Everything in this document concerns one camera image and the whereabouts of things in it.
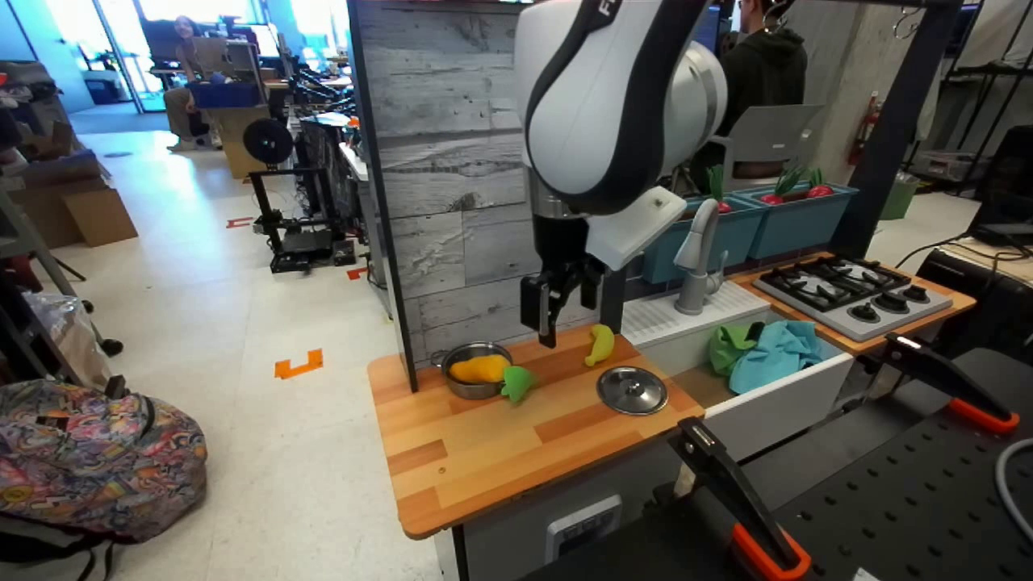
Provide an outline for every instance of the chair wheel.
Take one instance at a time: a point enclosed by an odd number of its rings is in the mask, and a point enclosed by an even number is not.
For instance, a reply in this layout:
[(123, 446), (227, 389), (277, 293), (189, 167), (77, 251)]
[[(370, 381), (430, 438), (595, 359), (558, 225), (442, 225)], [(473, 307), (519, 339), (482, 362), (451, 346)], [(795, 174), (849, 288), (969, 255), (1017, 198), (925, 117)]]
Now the chair wheel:
[(123, 348), (126, 346), (120, 339), (101, 339), (101, 351), (110, 354), (110, 359), (120, 354)]

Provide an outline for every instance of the black cable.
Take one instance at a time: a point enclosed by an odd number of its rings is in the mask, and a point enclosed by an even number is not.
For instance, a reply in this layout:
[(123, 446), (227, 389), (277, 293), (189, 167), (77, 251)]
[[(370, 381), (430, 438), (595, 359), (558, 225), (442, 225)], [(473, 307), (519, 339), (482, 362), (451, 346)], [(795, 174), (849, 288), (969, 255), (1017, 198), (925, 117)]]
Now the black cable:
[(965, 238), (965, 235), (969, 235), (969, 234), (958, 234), (958, 235), (948, 235), (948, 238), (936, 238), (936, 241), (931, 241), (931, 247), (921, 247), (921, 249), (907, 251), (895, 269), (905, 269), (905, 262), (911, 262), (918, 251), (940, 249), (940, 247), (948, 247), (948, 241)]

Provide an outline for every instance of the backpack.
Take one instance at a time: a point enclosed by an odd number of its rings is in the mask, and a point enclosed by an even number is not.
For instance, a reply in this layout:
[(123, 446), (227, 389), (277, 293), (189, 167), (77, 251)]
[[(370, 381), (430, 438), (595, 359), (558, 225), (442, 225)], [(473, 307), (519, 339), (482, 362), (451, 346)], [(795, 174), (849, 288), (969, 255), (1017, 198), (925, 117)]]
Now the backpack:
[(203, 461), (201, 428), (123, 381), (0, 389), (0, 516), (142, 544), (203, 502)]

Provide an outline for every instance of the wooden countertop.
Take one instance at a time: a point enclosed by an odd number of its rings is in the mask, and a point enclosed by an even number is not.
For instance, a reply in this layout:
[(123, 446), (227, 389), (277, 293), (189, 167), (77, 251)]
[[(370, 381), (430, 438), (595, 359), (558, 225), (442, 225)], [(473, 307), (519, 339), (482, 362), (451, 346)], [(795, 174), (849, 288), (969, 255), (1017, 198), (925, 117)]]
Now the wooden countertop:
[(519, 369), (537, 376), (537, 391), (508, 400), (463, 400), (440, 372), (420, 372), (409, 394), (399, 354), (368, 365), (380, 423), (398, 516), (407, 536), (423, 538), (465, 522), (525, 490), (565, 481), (604, 458), (628, 453), (678, 420), (699, 417), (699, 404), (667, 384), (667, 404), (648, 417), (624, 417), (599, 404), (597, 378), (614, 365), (651, 369), (625, 339), (610, 362), (585, 369), (587, 331), (558, 335), (555, 348), (540, 341), (509, 346)]
[(1033, 288), (1033, 258), (1021, 255), (1017, 249), (983, 247), (977, 238), (958, 238), (958, 241), (940, 247), (940, 251), (951, 255), (958, 262), (969, 262), (975, 269), (989, 269), (989, 273), (997, 273), (1005, 279), (1022, 282), (1027, 288)]
[[(766, 293), (766, 292), (755, 288), (758, 276), (763, 276), (763, 273), (770, 273), (770, 269), (778, 269), (778, 264), (736, 273), (736, 276), (729, 276), (729, 279), (733, 279), (736, 286), (743, 286), (746, 292), (752, 292), (755, 298), (767, 301), (774, 315), (791, 317), (791, 320), (811, 320), (808, 315), (799, 315), (799, 310), (786, 307), (783, 301), (778, 301), (778, 298), (770, 298), (770, 293)], [(912, 276), (907, 276), (907, 279), (911, 279), (912, 286), (932, 292), (932, 293), (945, 293), (951, 303), (948, 303), (948, 310), (940, 310), (940, 315), (932, 315), (932, 317), (925, 317), (925, 320), (912, 320), (912, 324), (901, 325), (896, 334), (905, 334), (905, 335), (921, 335), (921, 334), (925, 334), (925, 331), (932, 331), (932, 325), (940, 325), (940, 324), (945, 324), (945, 320), (951, 320), (951, 317), (958, 317), (958, 315), (965, 315), (965, 310), (975, 307), (975, 301), (972, 301), (969, 293), (958, 293), (958, 292), (944, 288), (944, 286), (925, 282), (925, 279), (912, 279)], [(840, 346), (840, 348), (849, 351), (849, 354), (874, 354), (874, 351), (882, 351), (882, 346), (884, 346), (884, 339), (854, 341), (854, 339), (837, 334), (832, 325), (822, 325), (822, 324), (816, 324), (816, 320), (811, 320), (811, 324), (816, 325), (816, 334), (820, 334), (825, 341)]]

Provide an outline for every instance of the teal bin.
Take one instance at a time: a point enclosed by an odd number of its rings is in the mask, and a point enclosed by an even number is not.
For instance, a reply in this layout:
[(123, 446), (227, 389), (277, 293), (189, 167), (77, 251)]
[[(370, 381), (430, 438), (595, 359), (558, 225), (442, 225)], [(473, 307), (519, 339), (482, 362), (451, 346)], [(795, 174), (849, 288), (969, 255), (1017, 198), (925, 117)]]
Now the teal bin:
[[(729, 203), (733, 203), (733, 214), (719, 217), (715, 223), (709, 273), (743, 264), (749, 258), (752, 235), (766, 220), (766, 211), (755, 201), (729, 201)], [(642, 273), (647, 286), (667, 288), (685, 279), (685, 269), (673, 264), (673, 255), (689, 235), (694, 214), (697, 214), (697, 203), (685, 214), (681, 223), (673, 223), (647, 249), (647, 273)]]
[(854, 187), (832, 190), (829, 198), (820, 201), (791, 201), (780, 206), (767, 206), (763, 217), (766, 223), (758, 225), (749, 258), (752, 262), (767, 262), (778, 255), (795, 255), (808, 249), (822, 249), (832, 241), (840, 220), (854, 198)]

